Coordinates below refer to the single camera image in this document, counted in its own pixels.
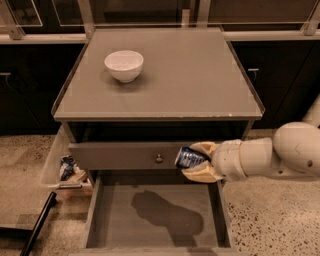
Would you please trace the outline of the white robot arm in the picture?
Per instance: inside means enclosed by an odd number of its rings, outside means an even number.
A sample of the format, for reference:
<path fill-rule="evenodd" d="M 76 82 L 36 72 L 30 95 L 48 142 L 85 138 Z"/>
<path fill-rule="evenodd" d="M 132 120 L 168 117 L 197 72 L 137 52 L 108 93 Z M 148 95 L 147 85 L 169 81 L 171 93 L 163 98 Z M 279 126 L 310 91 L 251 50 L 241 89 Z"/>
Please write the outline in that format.
<path fill-rule="evenodd" d="M 300 122 L 273 137 L 198 142 L 180 149 L 175 165 L 191 181 L 215 183 L 249 177 L 313 181 L 320 178 L 320 96 Z"/>

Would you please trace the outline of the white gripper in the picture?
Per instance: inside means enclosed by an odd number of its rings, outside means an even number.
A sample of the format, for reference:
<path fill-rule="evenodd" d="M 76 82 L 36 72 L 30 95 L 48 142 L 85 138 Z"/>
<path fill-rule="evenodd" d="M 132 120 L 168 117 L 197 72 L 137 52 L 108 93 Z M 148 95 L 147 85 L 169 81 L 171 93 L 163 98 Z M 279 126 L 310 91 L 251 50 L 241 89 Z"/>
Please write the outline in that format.
<path fill-rule="evenodd" d="M 224 141 L 220 145 L 210 141 L 191 144 L 192 150 L 212 158 L 213 166 L 205 161 L 193 168 L 182 169 L 182 174 L 187 179 L 200 183 L 215 183 L 222 179 L 229 182 L 245 180 L 246 175 L 240 161 L 241 144 L 239 139 Z"/>

